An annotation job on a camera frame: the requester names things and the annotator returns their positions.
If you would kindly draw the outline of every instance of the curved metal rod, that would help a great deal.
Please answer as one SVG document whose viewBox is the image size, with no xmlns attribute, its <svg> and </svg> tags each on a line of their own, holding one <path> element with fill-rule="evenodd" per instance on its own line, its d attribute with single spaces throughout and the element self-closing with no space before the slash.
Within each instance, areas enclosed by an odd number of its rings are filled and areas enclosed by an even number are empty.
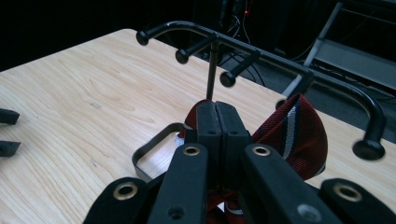
<svg viewBox="0 0 396 224">
<path fill-rule="evenodd" d="M 352 99 L 360 103 L 360 105 L 365 109 L 369 117 L 369 124 L 366 128 L 366 133 L 363 139 L 358 141 L 353 146 L 353 152 L 358 157 L 369 161 L 378 160 L 385 155 L 385 149 L 380 144 L 380 140 L 386 124 L 384 111 L 382 110 L 382 107 L 375 99 L 373 99 L 363 91 L 359 90 L 358 88 L 348 85 L 345 82 L 342 82 L 335 78 L 325 77 L 318 73 L 314 74 L 314 72 L 311 69 L 305 66 L 302 66 L 297 63 L 293 63 L 275 54 L 264 51 L 262 49 L 255 48 L 249 44 L 246 44 L 239 40 L 233 39 L 227 35 L 220 34 L 218 32 L 205 28 L 204 26 L 200 26 L 198 24 L 189 21 L 171 21 L 159 25 L 157 27 L 154 27 L 147 31 L 140 31 L 136 34 L 136 39 L 139 42 L 139 44 L 146 46 L 151 38 L 155 38 L 159 35 L 175 30 L 190 31 L 205 37 L 210 36 L 210 39 L 213 40 L 212 47 L 214 45 L 217 46 L 218 44 L 224 44 L 233 49 L 244 51 L 248 54 L 254 54 L 255 52 L 256 53 L 259 52 L 260 53 L 259 58 L 262 61 L 270 63 L 271 65 L 277 66 L 283 70 L 292 72 L 296 75 L 302 76 L 303 78 L 301 79 L 301 81 L 299 81 L 299 83 L 296 85 L 294 90 L 290 92 L 287 98 L 291 97 L 297 92 L 304 93 L 305 91 L 307 91 L 312 81 L 315 81 L 316 83 L 321 85 L 331 87 L 332 89 L 340 93 L 343 93 L 348 97 L 351 97 Z M 215 69 L 213 69 L 213 67 L 216 65 L 214 63 L 216 63 L 216 60 L 210 60 L 210 68 L 212 69 L 209 69 L 208 82 L 210 82 L 211 85 L 210 86 L 208 85 L 207 96 L 206 96 L 208 99 L 211 99 L 211 95 L 213 92 L 212 84 L 215 76 Z"/>
</svg>

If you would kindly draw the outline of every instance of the black metal bar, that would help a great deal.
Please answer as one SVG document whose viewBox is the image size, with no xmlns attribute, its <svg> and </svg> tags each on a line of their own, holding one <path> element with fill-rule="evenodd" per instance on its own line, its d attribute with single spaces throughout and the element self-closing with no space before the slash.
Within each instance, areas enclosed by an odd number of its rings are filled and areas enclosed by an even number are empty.
<svg viewBox="0 0 396 224">
<path fill-rule="evenodd" d="M 235 79 L 254 62 L 259 60 L 260 53 L 254 52 L 249 55 L 244 61 L 238 64 L 233 70 L 225 71 L 220 75 L 220 82 L 225 87 L 232 87 L 235 84 Z"/>
<path fill-rule="evenodd" d="M 188 47 L 187 49 L 179 49 L 176 51 L 176 60 L 179 63 L 187 63 L 192 54 L 206 48 L 218 38 L 217 34 L 210 35 L 200 42 Z"/>
<path fill-rule="evenodd" d="M 330 87 L 331 90 L 355 100 L 366 110 L 369 117 L 366 133 L 362 140 L 354 144 L 353 152 L 364 160 L 374 161 L 381 159 L 385 155 L 385 149 L 380 144 L 380 140 L 387 119 L 378 101 L 356 87 L 320 73 L 315 73 L 315 82 Z"/>
<path fill-rule="evenodd" d="M 276 150 L 249 145 L 241 163 L 269 223 L 342 223 Z"/>
<path fill-rule="evenodd" d="M 148 223 L 205 223 L 207 160 L 202 145 L 177 148 Z"/>
<path fill-rule="evenodd" d="M 216 68 L 218 67 L 219 44 L 215 41 L 211 44 L 210 59 L 209 59 L 209 73 L 207 76 L 206 99 L 212 100 L 213 89 L 215 88 Z"/>
<path fill-rule="evenodd" d="M 270 63 L 274 66 L 277 66 L 279 68 L 282 68 L 283 70 L 292 72 L 296 75 L 300 75 L 302 77 L 310 76 L 310 74 L 313 73 L 311 69 L 305 66 L 302 66 L 297 63 L 293 63 L 275 54 L 264 51 L 262 49 L 255 48 L 244 42 L 233 39 L 227 35 L 217 33 L 215 31 L 212 31 L 210 29 L 207 29 L 203 26 L 197 25 L 189 21 L 172 21 L 162 24 L 146 32 L 138 32 L 136 34 L 136 39 L 140 44 L 146 45 L 149 42 L 150 38 L 156 37 L 165 32 L 173 31 L 173 30 L 186 30 L 186 31 L 195 32 L 196 34 L 203 36 L 216 35 L 218 37 L 217 40 L 212 43 L 212 51 L 211 51 L 210 65 L 209 65 L 209 77 L 208 77 L 207 90 L 206 90 L 207 99 L 212 99 L 213 96 L 213 88 L 215 83 L 215 73 L 216 73 L 217 56 L 218 56 L 217 51 L 219 50 L 219 44 L 224 44 L 231 48 L 239 49 L 249 54 L 258 51 L 260 53 L 261 60 Z M 301 92 L 303 90 L 300 87 L 308 87 L 311 80 L 309 80 L 309 78 L 306 80 L 308 80 L 306 83 L 299 82 L 296 85 L 296 88 L 298 87 L 299 89 L 295 89 L 292 92 Z M 363 140 L 359 141 L 354 145 L 353 151 L 358 157 L 365 160 L 377 160 L 382 158 L 385 155 L 385 149 L 381 146 L 380 139 L 384 132 L 386 122 L 382 108 L 376 102 L 376 100 L 374 100 L 372 97 L 368 96 L 358 88 L 347 85 L 346 83 L 342 83 L 341 85 L 338 82 L 331 83 L 332 81 L 337 81 L 335 79 L 326 79 L 321 76 L 315 75 L 314 80 L 317 83 L 331 86 L 332 88 L 335 88 L 337 91 L 340 91 L 345 95 L 358 98 L 355 100 L 361 103 L 361 106 L 367 111 L 370 120 L 369 120 L 369 125 L 366 128 L 366 134 L 364 135 Z"/>
</svg>

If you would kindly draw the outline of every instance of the white stripe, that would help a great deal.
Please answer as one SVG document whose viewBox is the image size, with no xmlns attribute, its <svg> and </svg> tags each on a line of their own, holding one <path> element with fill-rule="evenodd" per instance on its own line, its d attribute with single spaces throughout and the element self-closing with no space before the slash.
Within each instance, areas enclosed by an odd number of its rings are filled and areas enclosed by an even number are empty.
<svg viewBox="0 0 396 224">
<path fill-rule="evenodd" d="M 184 145 L 184 138 L 180 138 L 178 137 L 179 133 L 175 134 L 175 142 L 177 144 L 178 147 L 180 147 L 181 145 Z"/>
<path fill-rule="evenodd" d="M 294 106 L 291 109 L 291 111 L 289 111 L 288 113 L 288 131 L 286 133 L 285 150 L 283 153 L 284 160 L 289 156 L 293 147 L 295 125 L 296 125 L 296 107 Z"/>
<path fill-rule="evenodd" d="M 315 175 L 320 175 L 320 173 L 322 173 L 325 168 L 326 168 L 326 162 L 323 163 L 323 165 L 320 167 L 320 169 L 317 171 Z"/>
<path fill-rule="evenodd" d="M 236 215 L 236 216 L 242 216 L 242 215 L 244 215 L 244 212 L 242 212 L 242 209 L 236 209 L 236 210 L 230 209 L 230 208 L 228 207 L 228 204 L 227 204 L 227 203 L 225 204 L 225 206 L 227 207 L 227 210 L 228 210 L 228 211 L 230 211 L 232 214 L 234 214 L 234 215 Z"/>
<path fill-rule="evenodd" d="M 183 127 L 187 130 L 193 130 L 192 127 L 190 127 L 189 125 L 187 125 L 186 123 L 183 123 Z"/>
</svg>

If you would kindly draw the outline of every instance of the small black object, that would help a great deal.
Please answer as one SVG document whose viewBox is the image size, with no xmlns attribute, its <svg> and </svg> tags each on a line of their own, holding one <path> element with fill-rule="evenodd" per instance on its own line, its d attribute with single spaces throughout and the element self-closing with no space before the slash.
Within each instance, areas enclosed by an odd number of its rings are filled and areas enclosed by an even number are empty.
<svg viewBox="0 0 396 224">
<path fill-rule="evenodd" d="M 0 108 L 0 123 L 14 125 L 17 123 L 19 117 L 20 114 L 13 110 Z M 10 141 L 0 140 L 0 157 L 13 156 L 16 153 L 20 144 L 21 144 L 20 142 L 10 142 Z"/>
</svg>

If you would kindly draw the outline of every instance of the black rubber cap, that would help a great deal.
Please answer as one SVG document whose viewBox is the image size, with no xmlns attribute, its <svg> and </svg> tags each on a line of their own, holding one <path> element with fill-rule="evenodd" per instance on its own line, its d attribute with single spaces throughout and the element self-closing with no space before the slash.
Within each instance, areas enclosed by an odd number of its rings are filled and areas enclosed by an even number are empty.
<svg viewBox="0 0 396 224">
<path fill-rule="evenodd" d="M 187 52 L 184 49 L 180 49 L 176 51 L 176 60 L 179 63 L 187 63 L 189 61 L 190 56 L 187 54 Z"/>
<path fill-rule="evenodd" d="M 384 147 L 372 140 L 361 140 L 353 145 L 352 150 L 357 157 L 367 161 L 376 161 L 385 155 Z"/>
<path fill-rule="evenodd" d="M 235 77 L 230 72 L 223 72 L 220 75 L 220 82 L 225 87 L 232 87 L 235 85 Z"/>
<path fill-rule="evenodd" d="M 143 31 L 139 31 L 136 33 L 136 40 L 142 46 L 146 46 L 149 43 L 149 38 Z"/>
</svg>

